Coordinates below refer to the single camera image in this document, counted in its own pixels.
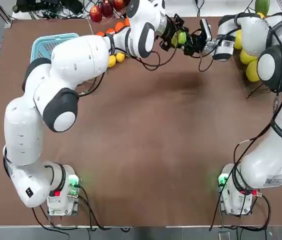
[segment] brown table surface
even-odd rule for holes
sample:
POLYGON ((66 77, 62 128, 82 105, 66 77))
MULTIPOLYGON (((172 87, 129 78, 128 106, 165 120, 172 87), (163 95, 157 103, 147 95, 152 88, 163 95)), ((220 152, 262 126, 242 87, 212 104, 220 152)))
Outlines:
MULTIPOLYGON (((218 17, 208 17, 216 36, 218 17)), ((114 27, 93 24, 93 31, 114 27)), ((187 18, 195 30, 198 18, 187 18)), ((86 20, 17 20, 5 30, 0 50, 0 226, 37 225, 19 199, 2 164, 6 105, 23 94, 21 84, 31 47, 40 36, 90 33, 86 20)), ((162 61, 172 54, 158 46, 162 61)), ((202 61, 205 68, 211 58, 202 61)), ((156 63, 155 56, 147 59, 156 63)), ((78 118, 67 132, 45 128, 42 158, 71 165, 82 178, 92 208, 105 226, 209 225, 217 201, 216 179, 233 161, 235 145, 256 136, 272 114, 272 94, 246 99, 233 60, 215 61, 206 72, 199 60, 177 51, 155 72, 127 59, 105 75, 92 95, 79 101, 78 118)), ((282 187, 262 191, 269 198, 271 225, 282 225, 282 187)), ((55 219, 88 225, 79 216, 55 219)), ((39 219, 47 224, 39 213, 39 219)), ((259 200, 253 214, 227 217, 225 224, 262 225, 267 208, 259 200)), ((216 224, 220 224, 219 214, 216 224)))

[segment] plastic basket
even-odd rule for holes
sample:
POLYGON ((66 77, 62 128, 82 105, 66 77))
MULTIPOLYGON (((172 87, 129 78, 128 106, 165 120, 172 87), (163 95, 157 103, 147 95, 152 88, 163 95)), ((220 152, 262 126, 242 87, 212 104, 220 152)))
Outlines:
POLYGON ((79 37, 79 35, 76 33, 63 33, 39 37, 32 45, 30 62, 38 58, 51 59, 51 53, 55 46, 77 37, 79 37))

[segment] lemon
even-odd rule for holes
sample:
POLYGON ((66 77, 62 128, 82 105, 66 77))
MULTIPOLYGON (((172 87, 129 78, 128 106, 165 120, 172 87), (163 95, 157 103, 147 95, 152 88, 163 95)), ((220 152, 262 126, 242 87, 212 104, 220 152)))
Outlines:
POLYGON ((242 49, 240 53, 240 60, 243 64, 248 65, 252 61, 257 60, 257 57, 248 55, 246 51, 242 49))
POLYGON ((234 43, 235 49, 239 49, 239 50, 242 49, 241 37, 242 37, 242 32, 240 29, 236 32, 235 43, 234 43))
POLYGON ((118 52, 116 54, 116 61, 121 63, 125 59, 126 55, 124 55, 122 52, 118 52))
POLYGON ((260 80, 257 72, 258 61, 254 60, 246 68, 246 77, 250 82, 257 82, 260 80))
POLYGON ((262 12, 257 12, 256 14, 258 14, 262 19, 265 19, 266 17, 263 15, 262 12))
POLYGON ((112 68, 114 65, 116 65, 117 58, 114 55, 109 56, 109 68, 112 68))

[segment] green indicator light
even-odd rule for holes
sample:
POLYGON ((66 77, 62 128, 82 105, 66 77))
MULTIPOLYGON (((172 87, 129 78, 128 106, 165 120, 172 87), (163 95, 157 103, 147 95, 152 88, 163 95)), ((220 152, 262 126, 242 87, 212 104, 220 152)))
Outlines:
POLYGON ((218 181, 220 185, 224 185, 226 183, 227 178, 229 177, 229 174, 227 173, 222 173, 219 177, 218 177, 218 181))
POLYGON ((69 175, 68 179, 69 179, 69 185, 71 186, 72 191, 76 193, 77 192, 77 187, 78 187, 78 185, 80 183, 80 180, 79 180, 78 176, 72 174, 72 175, 69 175))
POLYGON ((79 184, 79 178, 77 175, 69 175, 69 184, 75 185, 75 184, 79 184))

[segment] red apple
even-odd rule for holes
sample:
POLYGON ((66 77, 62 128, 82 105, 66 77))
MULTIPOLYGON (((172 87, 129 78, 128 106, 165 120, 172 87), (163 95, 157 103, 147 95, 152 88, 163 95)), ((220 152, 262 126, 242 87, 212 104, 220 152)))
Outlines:
POLYGON ((124 0, 113 0, 113 7, 115 10, 120 11, 125 6, 124 0))
POLYGON ((101 8, 103 16, 105 16, 106 18, 113 16, 113 6, 110 0, 103 0, 101 8))
POLYGON ((93 22, 100 22, 102 20, 102 10, 99 6, 91 7, 90 18, 93 22))

